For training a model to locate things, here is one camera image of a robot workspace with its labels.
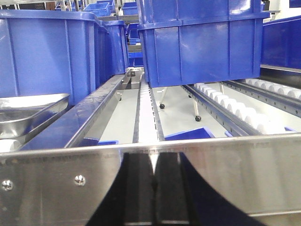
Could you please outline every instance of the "stainless steel tray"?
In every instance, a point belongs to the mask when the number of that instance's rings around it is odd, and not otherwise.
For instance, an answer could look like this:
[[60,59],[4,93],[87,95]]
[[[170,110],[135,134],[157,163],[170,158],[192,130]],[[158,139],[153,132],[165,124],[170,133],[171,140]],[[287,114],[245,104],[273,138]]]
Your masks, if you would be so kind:
[[68,99],[69,94],[0,98],[0,139],[32,138],[59,117]]

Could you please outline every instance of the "conveyor rail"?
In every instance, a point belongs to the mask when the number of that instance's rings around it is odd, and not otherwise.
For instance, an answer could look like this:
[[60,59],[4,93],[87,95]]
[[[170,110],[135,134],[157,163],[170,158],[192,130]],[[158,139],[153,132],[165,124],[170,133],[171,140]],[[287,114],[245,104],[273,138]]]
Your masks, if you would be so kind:
[[235,91],[253,97],[297,117],[301,117],[301,100],[276,94],[238,81],[223,81],[221,83]]

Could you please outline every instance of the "caster wheel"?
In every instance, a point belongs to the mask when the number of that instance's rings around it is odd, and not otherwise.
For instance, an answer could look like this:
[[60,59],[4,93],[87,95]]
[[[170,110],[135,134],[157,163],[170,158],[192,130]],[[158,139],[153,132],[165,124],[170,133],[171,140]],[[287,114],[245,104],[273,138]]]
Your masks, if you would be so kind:
[[201,118],[200,116],[196,116],[196,117],[195,117],[195,120],[196,120],[196,121],[201,121],[201,119],[202,119],[202,118]]

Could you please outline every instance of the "screw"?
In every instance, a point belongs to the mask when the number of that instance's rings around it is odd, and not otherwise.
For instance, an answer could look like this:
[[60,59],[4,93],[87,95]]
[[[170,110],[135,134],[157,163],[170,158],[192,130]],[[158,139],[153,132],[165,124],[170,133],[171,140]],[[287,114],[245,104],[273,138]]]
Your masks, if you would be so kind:
[[86,178],[83,175],[78,175],[74,178],[74,183],[77,186],[85,186],[86,184]]
[[2,181],[2,189],[6,192],[13,190],[13,186],[14,186],[14,184],[11,180],[3,180]]

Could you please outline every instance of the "white floor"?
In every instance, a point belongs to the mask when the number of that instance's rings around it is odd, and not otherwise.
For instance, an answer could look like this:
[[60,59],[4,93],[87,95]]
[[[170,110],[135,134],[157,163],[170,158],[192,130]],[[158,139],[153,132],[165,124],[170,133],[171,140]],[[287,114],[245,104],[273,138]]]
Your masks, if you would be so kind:
[[[219,91],[219,84],[212,83],[209,86]],[[159,106],[162,89],[155,88],[153,90],[157,106]],[[301,131],[300,118],[227,87],[224,87],[224,92],[225,95],[235,98],[238,102],[243,102],[246,106],[255,108],[258,113],[266,114],[271,120]],[[118,103],[101,140],[118,140],[120,144],[132,143],[137,94],[137,89],[124,91],[122,101]],[[202,121],[195,121],[193,101],[191,98],[188,98],[187,93],[181,87],[169,87],[164,104],[165,109],[158,107],[158,111],[165,136],[205,126],[211,130],[215,137],[225,137],[225,129],[201,106],[199,106],[199,113]]]

